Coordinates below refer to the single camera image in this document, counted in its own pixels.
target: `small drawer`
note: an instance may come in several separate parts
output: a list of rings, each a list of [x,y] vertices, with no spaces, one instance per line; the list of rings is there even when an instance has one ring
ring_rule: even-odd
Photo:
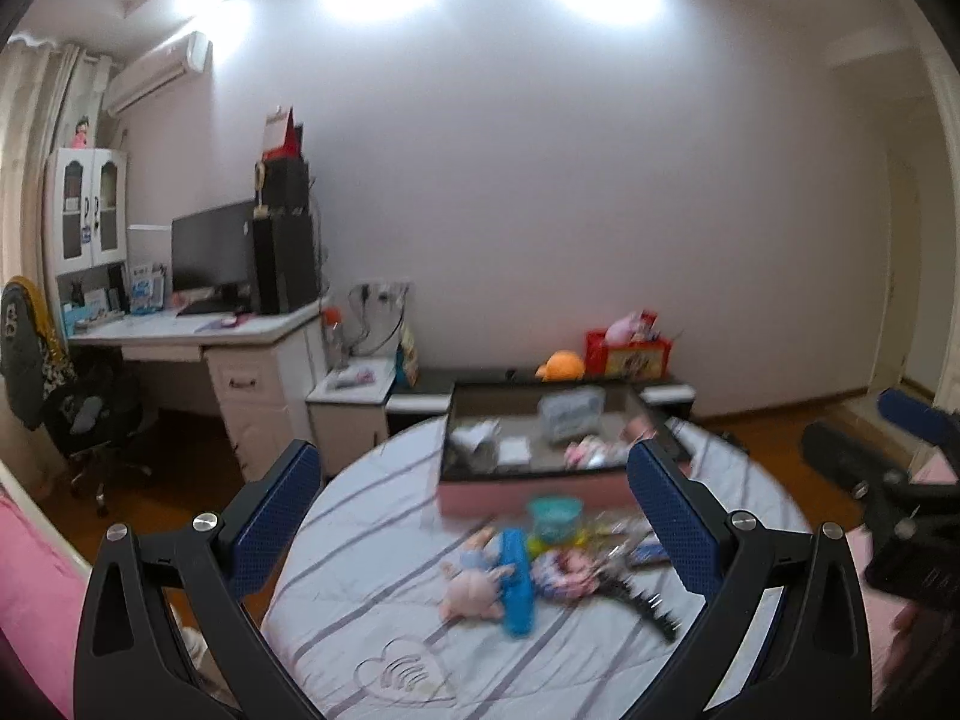
[[[283,385],[277,361],[267,350],[211,349],[206,365],[217,399],[221,402],[283,406]]]

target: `stuffed toy pig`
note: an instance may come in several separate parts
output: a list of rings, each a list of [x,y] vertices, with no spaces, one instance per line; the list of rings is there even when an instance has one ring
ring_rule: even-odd
[[[458,617],[480,617],[499,620],[503,617],[500,603],[500,579],[514,571],[512,565],[491,568],[484,547],[493,538],[493,528],[483,528],[464,542],[460,567],[446,560],[440,564],[443,576],[450,580],[445,598],[440,602],[443,622]]]

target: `desk drawer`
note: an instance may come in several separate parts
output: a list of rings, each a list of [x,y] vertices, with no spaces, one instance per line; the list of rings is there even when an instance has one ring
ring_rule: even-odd
[[[286,404],[277,360],[269,349],[210,349],[206,364],[221,403]]]
[[[200,346],[121,346],[124,360],[132,362],[200,362]]]

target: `door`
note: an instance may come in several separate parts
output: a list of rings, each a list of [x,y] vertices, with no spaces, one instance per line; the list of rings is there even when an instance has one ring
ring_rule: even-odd
[[[72,274],[92,264],[90,187],[93,182],[93,150],[61,148],[56,153],[53,181],[50,233],[54,244],[54,269],[57,274]]]
[[[93,157],[93,264],[127,259],[127,156],[97,148]]]
[[[906,371],[920,300],[920,192],[912,167],[887,152],[890,271],[870,391],[896,386]]]

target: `cabinet door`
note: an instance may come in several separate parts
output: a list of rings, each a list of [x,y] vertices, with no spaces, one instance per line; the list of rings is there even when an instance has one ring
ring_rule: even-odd
[[[387,416],[382,406],[311,404],[310,419],[320,462],[328,474],[340,473],[387,440]]]
[[[61,148],[56,153],[51,180],[53,213],[47,218],[51,223],[48,234],[53,241],[53,266],[57,274],[72,274],[89,268],[93,262],[93,149]]]
[[[283,450],[294,440],[290,416],[284,409],[266,409],[261,406],[222,404],[224,425],[243,478],[248,482],[260,479]]]
[[[127,156],[97,148],[93,158],[93,264],[127,259]]]

